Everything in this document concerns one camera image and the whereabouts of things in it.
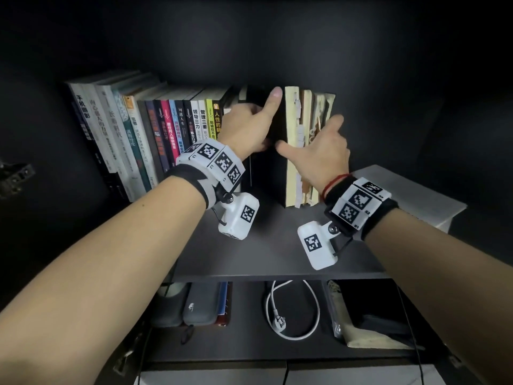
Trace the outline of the dark gray lower shelf board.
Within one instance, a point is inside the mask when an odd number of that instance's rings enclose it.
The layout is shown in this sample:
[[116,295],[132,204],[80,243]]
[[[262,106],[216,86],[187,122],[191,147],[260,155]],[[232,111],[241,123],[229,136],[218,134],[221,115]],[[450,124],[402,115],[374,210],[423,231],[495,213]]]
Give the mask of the dark gray lower shelf board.
[[359,360],[405,358],[416,362],[414,350],[354,349],[334,337],[322,282],[309,281],[320,304],[320,322],[307,339],[289,341],[268,325],[264,301],[265,282],[234,282],[230,321],[227,326],[195,328],[181,343],[184,328],[154,329],[145,360],[151,362]]

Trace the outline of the black flat case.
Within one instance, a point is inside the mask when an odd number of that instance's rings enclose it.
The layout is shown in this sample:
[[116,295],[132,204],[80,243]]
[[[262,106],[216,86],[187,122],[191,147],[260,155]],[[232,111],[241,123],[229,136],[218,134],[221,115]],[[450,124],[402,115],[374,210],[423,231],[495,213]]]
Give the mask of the black flat case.
[[392,279],[359,279],[344,282],[343,298],[353,324],[363,330],[408,340],[411,331]]

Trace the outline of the gray zip pouch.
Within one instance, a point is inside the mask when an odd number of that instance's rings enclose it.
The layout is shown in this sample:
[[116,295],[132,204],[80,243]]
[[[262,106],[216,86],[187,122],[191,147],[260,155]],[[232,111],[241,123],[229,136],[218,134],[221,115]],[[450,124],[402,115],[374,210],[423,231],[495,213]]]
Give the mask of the gray zip pouch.
[[211,325],[216,322],[220,282],[193,282],[183,309],[183,322],[188,326]]
[[164,283],[157,290],[151,316],[154,328],[173,328],[182,325],[183,310],[190,289],[190,283]]

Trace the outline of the person's left forearm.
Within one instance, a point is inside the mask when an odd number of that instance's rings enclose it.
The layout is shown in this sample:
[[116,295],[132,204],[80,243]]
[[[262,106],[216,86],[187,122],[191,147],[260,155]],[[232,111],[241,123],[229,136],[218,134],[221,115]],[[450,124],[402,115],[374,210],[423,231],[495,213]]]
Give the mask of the person's left forearm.
[[205,210],[171,176],[60,254],[0,312],[0,385],[93,385]]

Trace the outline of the person's right hand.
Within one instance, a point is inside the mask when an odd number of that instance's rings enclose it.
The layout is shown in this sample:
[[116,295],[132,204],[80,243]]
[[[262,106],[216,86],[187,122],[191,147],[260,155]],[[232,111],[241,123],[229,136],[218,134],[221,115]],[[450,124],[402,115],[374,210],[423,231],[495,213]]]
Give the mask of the person's right hand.
[[332,187],[350,173],[346,139],[339,129],[344,122],[341,114],[332,116],[306,149],[306,161],[302,167],[295,167],[320,196],[325,197]]

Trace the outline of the metal cabinet hinge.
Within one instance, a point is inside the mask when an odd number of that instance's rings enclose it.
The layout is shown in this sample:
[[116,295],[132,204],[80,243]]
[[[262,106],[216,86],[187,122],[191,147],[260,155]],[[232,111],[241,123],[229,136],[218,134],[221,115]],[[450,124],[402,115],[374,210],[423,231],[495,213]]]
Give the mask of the metal cabinet hinge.
[[134,336],[128,337],[123,343],[122,343],[122,351],[120,353],[120,356],[116,359],[113,365],[113,372],[121,377],[125,377],[128,372],[128,360],[129,357],[133,355],[133,353],[138,348],[139,342],[143,339],[144,332],[138,331],[137,334]]
[[0,199],[8,199],[22,191],[22,183],[35,175],[29,163],[6,163],[0,159]]

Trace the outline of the blue spine book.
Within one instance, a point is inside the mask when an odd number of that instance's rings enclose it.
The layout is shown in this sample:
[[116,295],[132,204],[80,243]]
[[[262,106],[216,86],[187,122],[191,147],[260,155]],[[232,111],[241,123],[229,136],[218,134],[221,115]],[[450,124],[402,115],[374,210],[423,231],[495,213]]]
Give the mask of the blue spine book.
[[225,327],[229,324],[231,318],[232,291],[232,282],[221,282],[215,325]]

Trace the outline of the dark gray shelf board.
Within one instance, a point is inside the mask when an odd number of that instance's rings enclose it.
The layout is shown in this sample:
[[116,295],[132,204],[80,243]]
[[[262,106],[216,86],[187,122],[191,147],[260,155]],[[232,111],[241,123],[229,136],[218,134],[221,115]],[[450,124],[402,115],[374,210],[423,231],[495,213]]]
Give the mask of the dark gray shelf board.
[[307,339],[289,341],[268,325],[264,301],[265,282],[234,282],[230,321],[227,326],[195,328],[181,343],[184,328],[154,329],[145,360],[151,362],[359,360],[405,358],[416,362],[414,350],[354,349],[334,337],[322,282],[309,281],[320,304],[320,322]]
[[314,270],[297,229],[310,221],[326,223],[324,205],[284,208],[258,190],[253,194],[260,208],[247,238],[219,233],[214,212],[205,212],[176,261],[173,282],[388,278],[364,243],[344,246],[347,238],[342,235],[333,240],[335,248],[342,250],[337,263]]

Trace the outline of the right wrist marker band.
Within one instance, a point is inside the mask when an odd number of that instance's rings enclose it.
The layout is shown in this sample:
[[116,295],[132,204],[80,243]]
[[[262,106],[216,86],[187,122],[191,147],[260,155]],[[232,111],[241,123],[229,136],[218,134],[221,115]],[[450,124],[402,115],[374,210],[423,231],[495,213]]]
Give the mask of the right wrist marker band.
[[365,178],[349,174],[322,197],[325,216],[346,237],[364,241],[375,226],[399,204],[391,193]]

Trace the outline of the worn yellowed book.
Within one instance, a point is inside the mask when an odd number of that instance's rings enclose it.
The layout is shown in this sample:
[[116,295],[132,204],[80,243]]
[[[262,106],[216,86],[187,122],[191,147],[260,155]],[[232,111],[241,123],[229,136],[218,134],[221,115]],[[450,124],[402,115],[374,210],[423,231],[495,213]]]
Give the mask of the worn yellowed book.
[[[304,147],[308,146],[310,143],[310,129],[312,124],[312,111],[314,106],[314,96],[312,95],[312,91],[308,89],[304,89],[300,91],[301,93],[301,104],[302,104],[302,112],[300,118],[300,125],[303,126],[303,136],[304,136]],[[303,204],[309,204],[310,206],[314,206],[313,199],[313,187],[311,184],[302,177],[302,192],[303,192]]]
[[331,117],[331,111],[336,99],[336,94],[315,92],[313,96],[312,127],[314,133],[317,134]]

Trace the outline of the left wrist marker band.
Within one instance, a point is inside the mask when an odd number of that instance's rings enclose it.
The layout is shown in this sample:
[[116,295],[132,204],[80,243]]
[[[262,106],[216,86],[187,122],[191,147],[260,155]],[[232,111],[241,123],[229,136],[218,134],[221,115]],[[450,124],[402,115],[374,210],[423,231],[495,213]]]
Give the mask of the left wrist marker band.
[[229,146],[207,138],[192,144],[176,159],[166,177],[175,176],[189,182],[204,198],[206,209],[231,194],[245,172],[243,162]]

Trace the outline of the white box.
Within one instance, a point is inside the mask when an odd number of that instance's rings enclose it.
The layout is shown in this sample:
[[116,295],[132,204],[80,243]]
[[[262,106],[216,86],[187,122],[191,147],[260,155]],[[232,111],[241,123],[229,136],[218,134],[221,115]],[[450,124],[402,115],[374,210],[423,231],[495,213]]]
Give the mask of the white box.
[[388,190],[402,210],[445,233],[448,233],[452,219],[467,208],[465,203],[440,194],[378,165],[357,170],[353,172],[353,175],[358,179],[366,178]]

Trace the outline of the person's right forearm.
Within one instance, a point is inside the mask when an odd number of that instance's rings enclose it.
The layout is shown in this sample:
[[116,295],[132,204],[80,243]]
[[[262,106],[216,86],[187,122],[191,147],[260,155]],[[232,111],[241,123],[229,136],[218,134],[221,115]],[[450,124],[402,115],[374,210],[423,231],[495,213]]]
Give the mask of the person's right forearm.
[[487,385],[513,385],[513,266],[394,208],[361,238],[448,348]]

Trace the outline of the wrist marker band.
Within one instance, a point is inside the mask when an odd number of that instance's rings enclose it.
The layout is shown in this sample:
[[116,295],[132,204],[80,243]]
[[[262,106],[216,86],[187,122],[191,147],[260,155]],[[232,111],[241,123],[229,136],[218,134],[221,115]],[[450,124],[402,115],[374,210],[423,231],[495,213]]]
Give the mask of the wrist marker band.
[[166,177],[175,176],[189,182],[204,198],[206,209],[231,194],[245,172],[243,162],[229,146],[207,138],[192,144],[176,159]]
[[349,174],[322,197],[325,216],[346,237],[364,241],[375,226],[399,204],[391,193],[365,178]]

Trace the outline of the black cover book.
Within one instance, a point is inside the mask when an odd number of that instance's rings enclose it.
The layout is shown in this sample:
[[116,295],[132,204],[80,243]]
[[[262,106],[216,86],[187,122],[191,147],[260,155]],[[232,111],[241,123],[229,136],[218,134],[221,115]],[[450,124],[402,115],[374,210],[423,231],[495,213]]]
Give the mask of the black cover book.
[[250,155],[244,162],[247,168],[242,189],[266,194],[282,207],[286,206],[287,159],[277,153],[275,143],[288,141],[285,94],[266,135],[268,148]]

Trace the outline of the person's left hand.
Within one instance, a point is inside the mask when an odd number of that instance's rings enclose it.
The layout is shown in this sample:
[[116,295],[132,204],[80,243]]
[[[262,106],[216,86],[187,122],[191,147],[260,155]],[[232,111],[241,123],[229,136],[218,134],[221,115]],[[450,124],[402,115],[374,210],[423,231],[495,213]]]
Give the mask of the person's left hand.
[[255,153],[255,146],[266,139],[273,116],[283,97],[281,87],[275,87],[263,107],[253,103],[238,103],[223,118],[218,141],[228,146],[244,161]]

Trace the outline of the white drawer front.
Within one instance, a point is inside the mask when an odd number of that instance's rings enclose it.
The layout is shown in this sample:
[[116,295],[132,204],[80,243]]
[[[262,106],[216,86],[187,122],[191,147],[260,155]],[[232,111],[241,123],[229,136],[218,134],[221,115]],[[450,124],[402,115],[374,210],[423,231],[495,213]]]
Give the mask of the white drawer front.
[[284,385],[446,385],[433,364],[399,360],[296,362]]
[[285,361],[151,363],[133,385],[283,385]]

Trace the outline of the yellowed book with paper tabs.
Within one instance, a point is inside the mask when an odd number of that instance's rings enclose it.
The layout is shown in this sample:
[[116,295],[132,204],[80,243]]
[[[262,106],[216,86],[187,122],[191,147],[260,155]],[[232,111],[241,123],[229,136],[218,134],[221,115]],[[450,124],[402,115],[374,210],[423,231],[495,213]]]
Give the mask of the yellowed book with paper tabs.
[[[296,86],[285,87],[285,110],[287,143],[296,147],[302,131],[298,133],[301,116],[300,89]],[[301,176],[291,161],[287,161],[285,207],[300,207],[302,200]]]

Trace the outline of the row of upright books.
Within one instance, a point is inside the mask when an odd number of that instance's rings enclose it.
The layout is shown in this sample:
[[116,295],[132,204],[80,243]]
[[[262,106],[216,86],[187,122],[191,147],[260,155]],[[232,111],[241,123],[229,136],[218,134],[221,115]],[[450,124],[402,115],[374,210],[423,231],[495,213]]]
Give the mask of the row of upright books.
[[237,96],[231,86],[175,85],[113,70],[66,82],[87,138],[133,203],[198,143],[215,141]]

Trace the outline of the clear plastic bag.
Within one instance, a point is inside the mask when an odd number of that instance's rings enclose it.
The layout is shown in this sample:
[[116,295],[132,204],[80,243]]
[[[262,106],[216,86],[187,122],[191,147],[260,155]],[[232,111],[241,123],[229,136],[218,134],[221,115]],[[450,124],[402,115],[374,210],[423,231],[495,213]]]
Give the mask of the clear plastic bag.
[[409,326],[379,317],[370,317],[362,327],[354,326],[340,286],[333,280],[323,283],[333,333],[354,349],[415,349]]

